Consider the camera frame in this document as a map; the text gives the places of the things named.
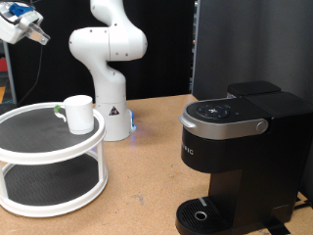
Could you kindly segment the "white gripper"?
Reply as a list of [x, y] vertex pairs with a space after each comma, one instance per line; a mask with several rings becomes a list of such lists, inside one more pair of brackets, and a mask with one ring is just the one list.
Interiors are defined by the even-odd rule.
[[46, 34], [40, 24], [30, 23], [27, 14], [31, 7], [26, 4], [0, 4], [0, 39], [15, 44], [30, 28], [30, 38], [42, 45], [46, 45], [50, 36]]

